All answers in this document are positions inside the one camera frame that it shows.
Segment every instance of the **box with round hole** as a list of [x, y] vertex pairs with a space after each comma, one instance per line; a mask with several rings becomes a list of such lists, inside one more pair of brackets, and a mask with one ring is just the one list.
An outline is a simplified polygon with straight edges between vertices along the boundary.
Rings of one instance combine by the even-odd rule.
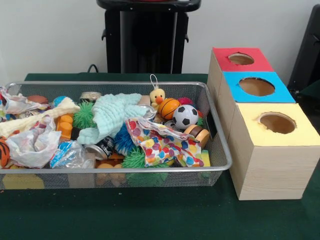
[[237, 103], [228, 139], [239, 200], [300, 199], [320, 136], [297, 103]]
[[259, 48], [216, 48], [211, 52], [207, 86], [216, 103], [223, 72], [274, 72]]
[[275, 72], [223, 72], [217, 111], [228, 139], [237, 103], [295, 103]]

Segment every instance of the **yellow duck toy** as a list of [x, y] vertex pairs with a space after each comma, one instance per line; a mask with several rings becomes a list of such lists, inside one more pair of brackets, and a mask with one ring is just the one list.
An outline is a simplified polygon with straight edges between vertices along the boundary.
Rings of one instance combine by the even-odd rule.
[[[152, 77], [155, 77], [156, 84], [152, 82]], [[159, 108], [159, 105], [166, 99], [165, 91], [158, 87], [158, 79], [154, 74], [150, 75], [150, 81], [152, 83], [152, 86], [154, 87], [154, 90], [150, 92], [150, 101], [151, 106], [157, 111]]]

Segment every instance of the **white wall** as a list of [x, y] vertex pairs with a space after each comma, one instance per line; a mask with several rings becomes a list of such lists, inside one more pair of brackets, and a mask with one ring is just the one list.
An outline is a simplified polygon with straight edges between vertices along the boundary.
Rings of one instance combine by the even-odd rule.
[[210, 47], [261, 48], [287, 84], [310, 13], [319, 0], [202, 0], [189, 14], [183, 71], [206, 73]]
[[[189, 13], [184, 73], [207, 73], [216, 47], [259, 47], [288, 82], [318, 0], [202, 0]], [[27, 73], [107, 70], [104, 10], [95, 0], [0, 0], [0, 85]]]

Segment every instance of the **blue box top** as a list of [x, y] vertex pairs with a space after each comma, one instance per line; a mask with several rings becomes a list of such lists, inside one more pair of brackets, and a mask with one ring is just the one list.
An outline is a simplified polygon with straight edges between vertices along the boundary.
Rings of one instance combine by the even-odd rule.
[[275, 72], [223, 72], [238, 103], [295, 103]]

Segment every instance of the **colorful polka dot cloth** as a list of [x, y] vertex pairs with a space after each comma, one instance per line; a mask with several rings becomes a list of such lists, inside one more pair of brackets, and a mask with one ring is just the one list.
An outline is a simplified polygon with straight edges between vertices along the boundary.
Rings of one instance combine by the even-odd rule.
[[200, 143], [189, 134], [174, 131], [143, 117], [125, 121], [126, 128], [136, 146], [145, 152], [145, 166], [155, 166], [172, 159], [183, 167], [203, 167]]

